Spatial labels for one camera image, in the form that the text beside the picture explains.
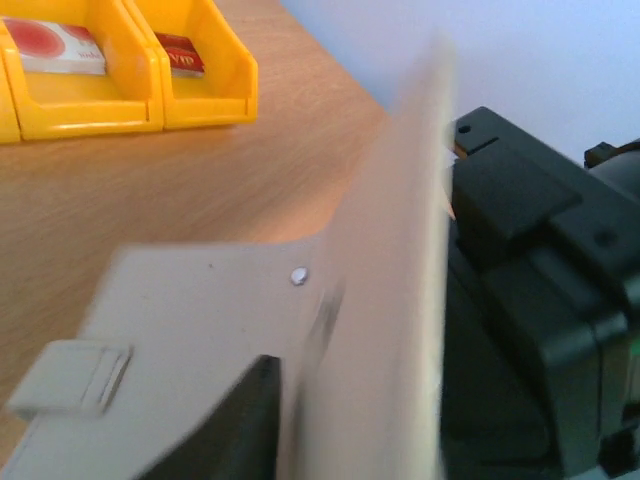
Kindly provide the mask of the beige card holder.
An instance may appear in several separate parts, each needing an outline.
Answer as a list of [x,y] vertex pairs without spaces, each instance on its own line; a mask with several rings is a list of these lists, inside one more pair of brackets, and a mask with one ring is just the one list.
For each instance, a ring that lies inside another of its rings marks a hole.
[[2,477],[141,479],[270,355],[274,479],[438,478],[453,65],[433,42],[318,233],[123,250],[10,397]]

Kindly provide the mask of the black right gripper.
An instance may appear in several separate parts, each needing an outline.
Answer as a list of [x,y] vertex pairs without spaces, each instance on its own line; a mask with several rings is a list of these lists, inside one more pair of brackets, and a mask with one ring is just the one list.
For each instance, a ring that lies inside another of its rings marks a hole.
[[639,475],[639,144],[576,164],[455,124],[441,447],[450,479]]

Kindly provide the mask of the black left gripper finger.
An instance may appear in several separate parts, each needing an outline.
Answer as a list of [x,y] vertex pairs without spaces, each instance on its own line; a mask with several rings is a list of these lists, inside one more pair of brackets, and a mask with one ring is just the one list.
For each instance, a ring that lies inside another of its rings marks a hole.
[[141,479],[274,479],[280,359],[260,355],[208,417]]

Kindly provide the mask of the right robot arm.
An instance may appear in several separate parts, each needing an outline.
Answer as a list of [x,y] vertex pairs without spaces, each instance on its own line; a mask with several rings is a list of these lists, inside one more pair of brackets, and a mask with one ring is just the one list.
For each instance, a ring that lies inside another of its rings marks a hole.
[[441,444],[450,479],[639,475],[639,144],[576,164],[455,124]]

